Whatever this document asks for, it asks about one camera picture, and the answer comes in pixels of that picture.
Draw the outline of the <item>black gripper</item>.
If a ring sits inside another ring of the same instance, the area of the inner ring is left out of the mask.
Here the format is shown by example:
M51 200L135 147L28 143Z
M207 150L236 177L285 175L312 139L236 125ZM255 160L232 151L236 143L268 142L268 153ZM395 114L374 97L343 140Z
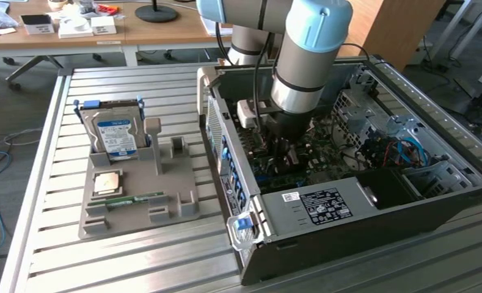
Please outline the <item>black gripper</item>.
M312 117L313 111L293 114L291 112L273 112L267 117L265 130L269 154L284 157L292 146L303 137Z

